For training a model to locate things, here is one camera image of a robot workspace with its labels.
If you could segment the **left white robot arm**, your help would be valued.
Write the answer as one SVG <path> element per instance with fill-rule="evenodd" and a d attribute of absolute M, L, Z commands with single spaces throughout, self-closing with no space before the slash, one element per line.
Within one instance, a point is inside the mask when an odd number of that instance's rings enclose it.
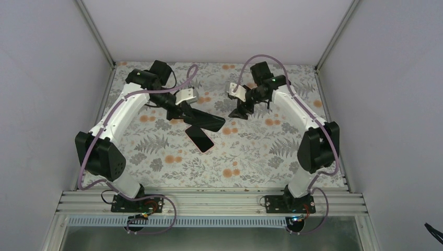
<path fill-rule="evenodd" d="M 164 87 L 173 72 L 165 62 L 155 60 L 147 70 L 133 69 L 108 112 L 88 132 L 79 132 L 75 137 L 80 162 L 77 188 L 88 190 L 103 182 L 125 199 L 124 204 L 131 211 L 140 211 L 145 206 L 144 187 L 125 169 L 120 139 L 138 111 L 149 102 L 157 102 L 171 116 L 190 113 L 187 101 L 196 98 L 196 92 L 188 86 L 198 69 L 192 64 L 185 81 L 174 88 Z"/>

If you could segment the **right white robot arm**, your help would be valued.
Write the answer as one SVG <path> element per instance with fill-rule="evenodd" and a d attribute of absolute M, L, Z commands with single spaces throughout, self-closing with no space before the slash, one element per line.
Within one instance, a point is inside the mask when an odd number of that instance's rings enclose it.
<path fill-rule="evenodd" d="M 246 120 L 254 113 L 256 104 L 273 103 L 302 130 L 297 150 L 301 170 L 288 183 L 283 199 L 284 209 L 295 213 L 303 206 L 302 197 L 314 192 L 314 183 L 320 176 L 334 176 L 339 171 L 340 127 L 336 122 L 327 122 L 318 116 L 302 100 L 286 70 L 276 76 L 266 62 L 260 62 L 251 66 L 250 71 L 257 85 L 255 88 L 241 86 L 239 82 L 226 86 L 228 97 L 237 100 L 229 117 Z"/>

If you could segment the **black phone pink case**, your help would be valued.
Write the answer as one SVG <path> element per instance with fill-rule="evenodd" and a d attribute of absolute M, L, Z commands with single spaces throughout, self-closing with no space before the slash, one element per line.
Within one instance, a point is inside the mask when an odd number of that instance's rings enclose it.
<path fill-rule="evenodd" d="M 214 142 L 199 127 L 190 126 L 184 132 L 201 153 L 206 153 L 215 146 Z"/>

